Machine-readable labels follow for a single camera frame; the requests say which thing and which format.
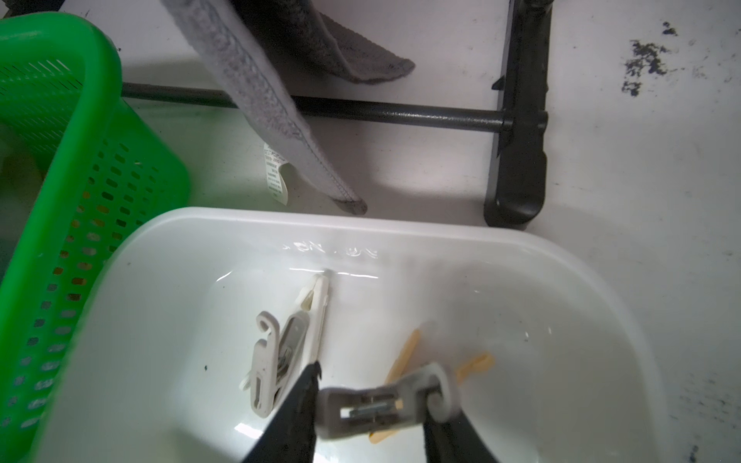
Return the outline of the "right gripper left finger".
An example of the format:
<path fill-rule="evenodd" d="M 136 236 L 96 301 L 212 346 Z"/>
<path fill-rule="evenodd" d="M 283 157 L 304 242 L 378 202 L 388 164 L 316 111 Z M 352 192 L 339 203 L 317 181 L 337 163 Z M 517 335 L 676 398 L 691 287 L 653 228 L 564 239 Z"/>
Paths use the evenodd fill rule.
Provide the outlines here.
<path fill-rule="evenodd" d="M 244 457 L 244 463 L 314 461 L 320 376 L 319 362 L 304 368 L 262 437 Z"/>

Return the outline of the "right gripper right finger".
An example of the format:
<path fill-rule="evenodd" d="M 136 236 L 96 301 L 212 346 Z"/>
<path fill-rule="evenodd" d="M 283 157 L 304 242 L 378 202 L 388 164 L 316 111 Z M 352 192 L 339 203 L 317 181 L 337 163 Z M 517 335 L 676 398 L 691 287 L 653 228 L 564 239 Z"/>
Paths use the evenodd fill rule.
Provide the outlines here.
<path fill-rule="evenodd" d="M 499 462 L 462 411 L 458 395 L 428 393 L 425 405 L 426 461 Z"/>

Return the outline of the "beige clothespin blue towel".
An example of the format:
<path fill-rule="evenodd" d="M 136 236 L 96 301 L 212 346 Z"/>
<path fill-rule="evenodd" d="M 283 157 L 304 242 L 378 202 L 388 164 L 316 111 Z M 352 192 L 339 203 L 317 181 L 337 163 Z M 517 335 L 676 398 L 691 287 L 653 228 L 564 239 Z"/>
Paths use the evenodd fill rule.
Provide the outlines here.
<path fill-rule="evenodd" d="M 460 398 L 453 372 L 430 363 L 374 389 L 323 389 L 316 401 L 316 435 L 324 440 L 345 439 L 422 424 L 428 393 Z"/>

